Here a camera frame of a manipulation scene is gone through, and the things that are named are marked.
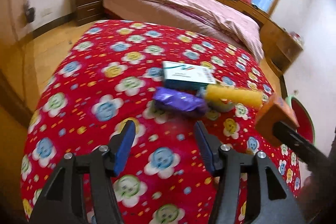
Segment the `purple plastic wrapper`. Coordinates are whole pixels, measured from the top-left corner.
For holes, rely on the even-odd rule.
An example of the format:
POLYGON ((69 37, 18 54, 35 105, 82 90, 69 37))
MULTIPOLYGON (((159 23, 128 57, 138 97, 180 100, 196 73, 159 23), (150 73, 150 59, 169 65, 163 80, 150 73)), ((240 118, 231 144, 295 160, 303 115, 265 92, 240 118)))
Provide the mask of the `purple plastic wrapper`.
POLYGON ((203 98, 174 89, 159 87, 153 95, 154 105, 162 110, 189 116, 201 116, 209 107, 203 98))

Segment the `orange small box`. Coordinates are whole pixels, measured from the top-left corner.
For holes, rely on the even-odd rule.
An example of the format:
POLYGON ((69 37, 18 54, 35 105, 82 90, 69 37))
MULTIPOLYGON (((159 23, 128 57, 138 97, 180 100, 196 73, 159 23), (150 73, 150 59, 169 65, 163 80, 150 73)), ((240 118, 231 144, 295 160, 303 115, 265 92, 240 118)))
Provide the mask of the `orange small box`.
POLYGON ((293 109, 280 96, 273 93, 256 114, 255 129, 274 147, 282 144, 273 134, 273 126, 277 122, 284 122, 292 129, 299 127, 293 109))

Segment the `yellow foam net sleeve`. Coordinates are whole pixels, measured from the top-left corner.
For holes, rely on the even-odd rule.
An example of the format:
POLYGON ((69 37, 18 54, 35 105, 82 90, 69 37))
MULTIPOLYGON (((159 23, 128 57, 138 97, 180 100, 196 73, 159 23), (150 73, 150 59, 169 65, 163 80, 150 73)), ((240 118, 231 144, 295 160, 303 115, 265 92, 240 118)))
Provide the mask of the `yellow foam net sleeve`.
POLYGON ((210 107, 219 112, 228 112, 239 103, 255 109, 259 109, 263 104, 262 92, 232 86, 210 84, 200 88, 198 94, 210 107))

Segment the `white teal carton box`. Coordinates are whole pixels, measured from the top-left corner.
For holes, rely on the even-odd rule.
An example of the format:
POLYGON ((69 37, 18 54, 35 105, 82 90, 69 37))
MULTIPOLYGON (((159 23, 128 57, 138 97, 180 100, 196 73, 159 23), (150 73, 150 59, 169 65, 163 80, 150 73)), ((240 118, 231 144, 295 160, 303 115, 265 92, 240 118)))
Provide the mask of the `white teal carton box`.
POLYGON ((216 84, 207 67, 163 61, 163 86, 177 90, 199 90, 216 84))

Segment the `red bin green rim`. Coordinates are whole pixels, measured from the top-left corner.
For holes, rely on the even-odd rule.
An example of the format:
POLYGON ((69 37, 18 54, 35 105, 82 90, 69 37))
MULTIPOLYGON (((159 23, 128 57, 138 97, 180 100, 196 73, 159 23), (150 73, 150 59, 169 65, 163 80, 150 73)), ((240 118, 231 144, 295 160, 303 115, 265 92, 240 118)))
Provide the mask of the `red bin green rim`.
POLYGON ((313 121, 303 106, 303 104, 294 96, 287 96, 285 98, 287 104, 293 109, 297 118, 299 127, 297 128, 298 134, 304 137, 308 142, 314 144, 315 142, 315 129, 313 121))

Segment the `red floral quilt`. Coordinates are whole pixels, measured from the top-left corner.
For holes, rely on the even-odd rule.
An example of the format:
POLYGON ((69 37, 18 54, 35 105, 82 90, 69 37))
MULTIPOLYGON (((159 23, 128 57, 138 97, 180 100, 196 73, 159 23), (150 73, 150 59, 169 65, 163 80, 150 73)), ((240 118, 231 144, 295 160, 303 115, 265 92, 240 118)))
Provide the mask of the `red floral quilt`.
POLYGON ((261 131, 295 117, 247 51, 154 23, 100 20, 31 118, 29 223, 304 223, 297 155, 261 131))

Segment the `long wooden desk cabinet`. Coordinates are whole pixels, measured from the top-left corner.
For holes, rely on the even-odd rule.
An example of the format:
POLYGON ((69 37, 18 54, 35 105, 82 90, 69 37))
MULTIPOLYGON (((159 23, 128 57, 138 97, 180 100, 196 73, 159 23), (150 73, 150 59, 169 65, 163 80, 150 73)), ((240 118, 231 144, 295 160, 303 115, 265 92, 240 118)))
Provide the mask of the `long wooden desk cabinet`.
POLYGON ((288 32, 273 22, 264 11, 240 0, 216 1, 249 16, 259 25, 260 40, 266 61, 277 76, 284 75, 303 51, 303 47, 288 32))

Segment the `wooden wardrobe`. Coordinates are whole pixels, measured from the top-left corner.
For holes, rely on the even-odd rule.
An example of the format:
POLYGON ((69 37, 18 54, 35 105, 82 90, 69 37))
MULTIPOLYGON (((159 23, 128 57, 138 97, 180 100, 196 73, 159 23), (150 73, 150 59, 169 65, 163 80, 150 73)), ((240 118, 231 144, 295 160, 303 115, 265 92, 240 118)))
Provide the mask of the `wooden wardrobe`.
POLYGON ((32 116, 25 87, 26 44, 31 40, 28 3, 1 0, 1 106, 25 128, 32 116))

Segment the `dark wooden nightstand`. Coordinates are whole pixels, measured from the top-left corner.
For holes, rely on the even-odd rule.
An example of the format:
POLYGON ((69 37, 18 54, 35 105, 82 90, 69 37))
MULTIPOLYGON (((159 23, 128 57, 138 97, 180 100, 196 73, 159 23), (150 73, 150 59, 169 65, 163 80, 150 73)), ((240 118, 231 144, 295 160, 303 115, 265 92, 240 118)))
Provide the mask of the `dark wooden nightstand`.
POLYGON ((78 26, 104 17, 102 0, 71 0, 73 19, 78 26))

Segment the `pink bed with duvet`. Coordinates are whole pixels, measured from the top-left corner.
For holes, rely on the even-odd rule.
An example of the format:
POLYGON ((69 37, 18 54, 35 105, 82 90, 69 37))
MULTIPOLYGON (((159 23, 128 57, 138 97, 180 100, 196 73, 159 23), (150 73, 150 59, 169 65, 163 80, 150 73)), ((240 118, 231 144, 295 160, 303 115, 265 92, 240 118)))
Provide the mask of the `pink bed with duvet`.
POLYGON ((183 28, 243 46, 264 58, 259 26, 249 16, 215 0, 103 0, 121 19, 183 28))

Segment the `black wall charger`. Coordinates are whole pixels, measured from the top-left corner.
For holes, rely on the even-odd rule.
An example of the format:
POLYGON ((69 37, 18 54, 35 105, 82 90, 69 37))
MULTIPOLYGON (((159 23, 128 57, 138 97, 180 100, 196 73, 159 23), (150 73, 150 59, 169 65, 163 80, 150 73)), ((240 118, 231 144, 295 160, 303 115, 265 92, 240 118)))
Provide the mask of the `black wall charger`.
POLYGON ((26 21, 27 23, 32 23, 35 20, 35 8, 34 7, 30 7, 28 3, 25 3, 23 5, 23 9, 25 12, 25 17, 26 17, 26 21))

